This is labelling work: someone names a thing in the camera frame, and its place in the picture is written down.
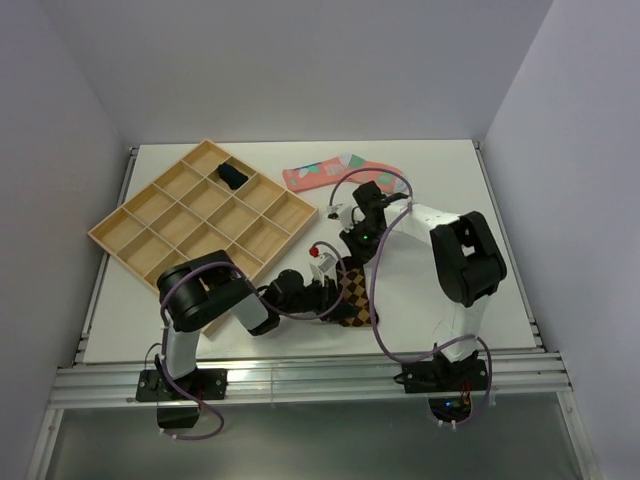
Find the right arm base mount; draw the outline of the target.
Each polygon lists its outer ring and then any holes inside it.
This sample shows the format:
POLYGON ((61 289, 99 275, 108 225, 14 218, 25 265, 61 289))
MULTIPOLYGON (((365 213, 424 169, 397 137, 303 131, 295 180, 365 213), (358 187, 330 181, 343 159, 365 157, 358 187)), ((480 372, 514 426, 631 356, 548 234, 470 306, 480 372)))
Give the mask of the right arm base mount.
POLYGON ((473 393, 482 392, 483 400, 488 400, 492 374, 492 365, 479 359, 476 352, 458 362, 437 354, 432 360, 402 364, 393 381, 406 394, 447 393, 447 397, 430 398, 428 404, 438 422, 453 427, 472 416, 473 393))

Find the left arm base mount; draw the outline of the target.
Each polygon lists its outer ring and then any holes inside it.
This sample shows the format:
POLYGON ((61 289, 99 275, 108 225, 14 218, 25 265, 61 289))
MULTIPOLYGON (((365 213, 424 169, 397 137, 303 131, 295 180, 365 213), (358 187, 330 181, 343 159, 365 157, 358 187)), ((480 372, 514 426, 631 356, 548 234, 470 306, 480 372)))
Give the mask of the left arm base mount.
POLYGON ((205 400, 224 400, 228 385, 226 369, 199 369, 184 377, 174 379, 176 388, 166 379, 161 366, 160 355, 154 358, 154 367, 145 368, 139 374, 135 401, 138 403, 157 404, 156 420, 164 431, 181 433, 193 428, 200 418, 205 400), (163 402, 191 401, 197 402, 191 407, 160 406, 163 402))

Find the brown orange argyle sock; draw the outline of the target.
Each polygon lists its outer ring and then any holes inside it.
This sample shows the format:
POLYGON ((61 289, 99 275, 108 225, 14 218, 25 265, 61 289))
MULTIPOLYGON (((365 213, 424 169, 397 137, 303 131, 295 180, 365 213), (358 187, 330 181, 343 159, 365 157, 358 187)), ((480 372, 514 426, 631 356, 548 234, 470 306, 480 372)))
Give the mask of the brown orange argyle sock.
POLYGON ((372 326, 367 281, 362 267, 343 272, 336 268, 338 290, 346 289, 341 305, 334 310, 338 324, 345 328, 368 328, 372 326))

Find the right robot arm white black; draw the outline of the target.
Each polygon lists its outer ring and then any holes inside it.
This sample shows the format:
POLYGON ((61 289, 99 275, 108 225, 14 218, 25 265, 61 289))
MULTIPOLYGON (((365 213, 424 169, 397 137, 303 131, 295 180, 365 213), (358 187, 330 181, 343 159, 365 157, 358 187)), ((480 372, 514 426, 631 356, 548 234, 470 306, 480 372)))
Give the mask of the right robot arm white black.
POLYGON ((464 361, 477 354, 478 337, 490 297, 507 276, 507 267, 485 217, 471 211, 447 213, 413 200, 413 192, 384 193, 374 181, 364 183, 352 196, 353 209, 329 199, 328 216, 340 221, 339 237, 354 262, 370 263, 369 300, 376 300, 377 276, 387 239, 398 231, 431 248, 436 276, 452 309, 451 319, 433 349, 417 357, 444 358, 433 365, 435 383, 452 390, 468 374, 464 361))

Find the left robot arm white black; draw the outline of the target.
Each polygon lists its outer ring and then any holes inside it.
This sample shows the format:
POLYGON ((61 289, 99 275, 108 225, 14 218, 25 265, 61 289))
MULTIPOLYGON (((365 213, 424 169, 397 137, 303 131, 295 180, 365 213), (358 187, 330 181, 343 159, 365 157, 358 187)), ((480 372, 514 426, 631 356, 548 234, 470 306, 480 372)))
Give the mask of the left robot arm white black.
POLYGON ((232 314, 250 335, 261 336, 282 317, 340 323, 355 315, 348 290, 330 276, 305 283, 300 272, 286 269, 256 287, 224 250, 168 268, 156 287, 164 323, 158 385, 172 399, 193 391, 200 331, 220 317, 232 314))

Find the navy ankle sock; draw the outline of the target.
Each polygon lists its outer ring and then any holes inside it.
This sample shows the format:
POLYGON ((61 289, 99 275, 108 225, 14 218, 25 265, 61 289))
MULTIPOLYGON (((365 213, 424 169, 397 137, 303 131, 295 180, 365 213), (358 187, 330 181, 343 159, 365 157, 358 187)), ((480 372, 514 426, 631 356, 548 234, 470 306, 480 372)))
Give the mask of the navy ankle sock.
POLYGON ((246 174, 227 162, 221 163, 216 172, 232 191, 238 190, 249 180, 246 174))

